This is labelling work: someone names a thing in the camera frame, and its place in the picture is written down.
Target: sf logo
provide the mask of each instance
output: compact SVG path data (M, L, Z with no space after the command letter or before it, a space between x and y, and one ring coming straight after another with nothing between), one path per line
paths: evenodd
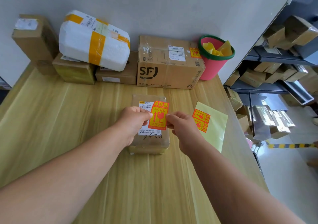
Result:
M140 67L140 75L145 75L145 77L139 76L142 79L151 79L157 76L158 73L158 67Z

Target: pink trash can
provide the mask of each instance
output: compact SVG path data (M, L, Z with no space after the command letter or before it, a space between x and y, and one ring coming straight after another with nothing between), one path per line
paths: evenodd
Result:
M202 80L210 80L214 78L220 71L220 69L224 66L224 64L227 62L227 60L231 59L235 55L235 50L232 46L231 49L233 54L231 56L220 57L212 55L203 48L203 43L208 42L211 42L214 45L215 49L218 49L220 46L223 45L225 41L219 37L212 35L204 35L199 39L198 48L200 50L201 57L205 64L205 70L200 77L200 79Z

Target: white foam package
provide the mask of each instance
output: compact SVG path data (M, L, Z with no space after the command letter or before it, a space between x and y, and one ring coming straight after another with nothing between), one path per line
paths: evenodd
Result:
M77 10L66 15L58 44L67 57L115 71L124 70L130 52L127 32Z

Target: forearm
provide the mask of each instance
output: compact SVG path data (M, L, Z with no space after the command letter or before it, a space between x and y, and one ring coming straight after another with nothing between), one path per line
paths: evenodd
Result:
M113 165L125 141L118 128L110 127L3 187L2 221L72 222Z
M189 157L221 223L303 223L203 141Z

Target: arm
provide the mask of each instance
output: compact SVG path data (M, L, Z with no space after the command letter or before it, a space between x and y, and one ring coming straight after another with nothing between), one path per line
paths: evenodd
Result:
M179 139L221 223L302 224L293 212L249 181L200 134L193 118L166 115L168 128Z
M110 128L4 186L2 222L71 223L121 150L151 117L138 107L125 108Z

